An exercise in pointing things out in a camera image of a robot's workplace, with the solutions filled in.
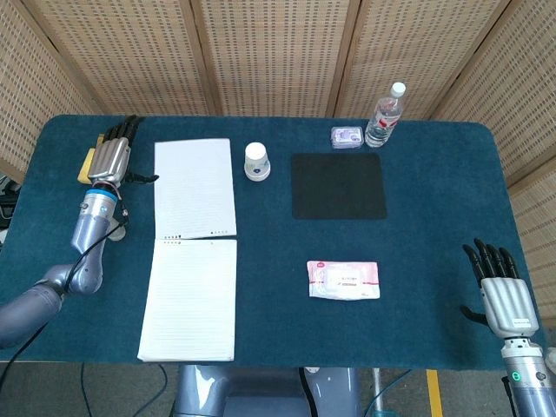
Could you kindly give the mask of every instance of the table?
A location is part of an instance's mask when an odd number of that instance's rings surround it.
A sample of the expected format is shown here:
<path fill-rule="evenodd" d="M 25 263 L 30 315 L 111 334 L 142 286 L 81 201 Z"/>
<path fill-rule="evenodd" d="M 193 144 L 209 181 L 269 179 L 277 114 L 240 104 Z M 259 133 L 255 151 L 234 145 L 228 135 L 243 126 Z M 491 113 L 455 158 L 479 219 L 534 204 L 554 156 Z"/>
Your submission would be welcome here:
<path fill-rule="evenodd" d="M 76 181 L 89 147 L 121 116 L 57 116 L 38 139 L 4 249 L 0 302 L 19 295 L 57 263 L 72 263 L 70 239 L 86 186 Z M 229 137 L 237 218 L 235 361 L 232 366 L 502 367 L 501 342 L 467 321 L 482 309 L 461 244 L 479 236 L 510 249 L 527 280 L 500 161 L 490 132 L 475 123 L 409 122 L 375 150 L 386 220 L 295 220 L 290 159 L 332 150 L 333 126 L 360 119 L 148 117 L 131 169 L 153 171 L 156 141 Z M 243 173 L 247 143 L 265 143 L 270 177 Z M 135 362 L 155 238 L 153 189 L 124 184 L 128 234 L 104 250 L 104 282 L 71 297 L 22 356 L 35 361 Z M 307 260 L 377 261 L 381 298 L 308 298 Z M 536 341 L 543 341 L 538 333 Z M 4 358 L 11 351 L 2 352 Z"/>

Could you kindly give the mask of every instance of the pink package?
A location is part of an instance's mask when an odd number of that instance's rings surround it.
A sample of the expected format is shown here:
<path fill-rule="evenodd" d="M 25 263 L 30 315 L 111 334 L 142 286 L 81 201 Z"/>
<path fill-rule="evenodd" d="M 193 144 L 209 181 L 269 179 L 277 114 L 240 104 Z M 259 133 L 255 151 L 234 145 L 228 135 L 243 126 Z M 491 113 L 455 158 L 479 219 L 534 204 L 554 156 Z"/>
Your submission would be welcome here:
<path fill-rule="evenodd" d="M 376 262 L 309 261 L 309 296 L 332 300 L 381 298 Z"/>

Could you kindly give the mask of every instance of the yellow object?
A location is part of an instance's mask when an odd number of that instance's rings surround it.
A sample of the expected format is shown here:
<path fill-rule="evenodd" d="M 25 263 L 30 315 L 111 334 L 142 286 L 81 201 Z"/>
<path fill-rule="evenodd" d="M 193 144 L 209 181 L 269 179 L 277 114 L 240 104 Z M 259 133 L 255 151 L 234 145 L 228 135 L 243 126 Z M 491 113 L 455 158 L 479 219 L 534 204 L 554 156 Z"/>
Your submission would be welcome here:
<path fill-rule="evenodd" d="M 431 417 L 442 417 L 442 401 L 440 400 L 440 385 L 438 372 L 427 369 L 428 399 L 431 402 Z"/>
<path fill-rule="evenodd" d="M 83 165 L 79 171 L 79 175 L 77 176 L 77 180 L 81 184 L 90 184 L 90 179 L 87 175 L 89 174 L 90 163 L 93 162 L 94 154 L 95 148 L 89 149 L 89 152 L 87 152 L 87 156 L 85 157 L 85 161 L 83 161 Z"/>

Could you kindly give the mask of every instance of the black mouse pad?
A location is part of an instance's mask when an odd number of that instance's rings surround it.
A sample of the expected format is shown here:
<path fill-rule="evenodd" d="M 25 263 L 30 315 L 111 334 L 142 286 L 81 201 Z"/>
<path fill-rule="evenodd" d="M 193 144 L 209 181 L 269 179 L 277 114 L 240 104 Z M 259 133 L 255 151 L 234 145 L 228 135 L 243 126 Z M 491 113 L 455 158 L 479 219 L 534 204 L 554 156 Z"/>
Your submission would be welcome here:
<path fill-rule="evenodd" d="M 376 154 L 293 154 L 295 219 L 385 219 Z"/>

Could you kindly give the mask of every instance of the yellow sponge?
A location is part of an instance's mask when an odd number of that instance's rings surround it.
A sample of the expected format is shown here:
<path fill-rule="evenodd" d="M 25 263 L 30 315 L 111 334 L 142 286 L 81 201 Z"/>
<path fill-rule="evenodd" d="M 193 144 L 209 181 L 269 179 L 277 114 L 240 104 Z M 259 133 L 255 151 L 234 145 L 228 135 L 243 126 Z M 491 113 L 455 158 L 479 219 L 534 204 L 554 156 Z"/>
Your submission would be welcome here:
<path fill-rule="evenodd" d="M 89 149 L 87 152 L 87 156 L 85 157 L 85 161 L 79 171 L 79 175 L 77 176 L 77 180 L 81 184 L 90 184 L 90 179 L 87 176 L 89 174 L 90 163 L 93 162 L 93 155 L 95 154 L 95 148 Z"/>

